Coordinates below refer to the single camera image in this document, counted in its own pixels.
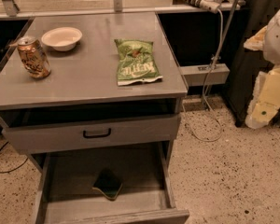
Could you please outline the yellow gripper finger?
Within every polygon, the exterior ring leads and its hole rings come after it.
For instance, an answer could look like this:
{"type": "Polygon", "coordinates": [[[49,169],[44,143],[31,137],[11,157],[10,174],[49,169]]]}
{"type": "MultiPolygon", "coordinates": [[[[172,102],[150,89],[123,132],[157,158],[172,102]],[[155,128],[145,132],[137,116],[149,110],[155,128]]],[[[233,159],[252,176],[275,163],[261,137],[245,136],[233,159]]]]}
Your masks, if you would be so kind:
{"type": "Polygon", "coordinates": [[[268,73],[259,72],[245,125],[251,129],[262,128],[270,123],[280,109],[280,65],[268,73]]]}

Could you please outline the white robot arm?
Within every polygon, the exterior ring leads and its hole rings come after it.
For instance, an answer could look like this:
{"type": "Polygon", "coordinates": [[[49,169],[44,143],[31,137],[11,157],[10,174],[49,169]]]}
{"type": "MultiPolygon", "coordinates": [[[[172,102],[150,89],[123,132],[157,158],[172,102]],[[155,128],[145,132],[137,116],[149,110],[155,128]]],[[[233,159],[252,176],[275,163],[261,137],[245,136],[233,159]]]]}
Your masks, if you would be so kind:
{"type": "Polygon", "coordinates": [[[273,64],[268,73],[259,72],[245,118],[247,127],[258,129],[268,125],[280,109],[280,9],[244,42],[244,48],[261,50],[263,58],[273,64]]]}

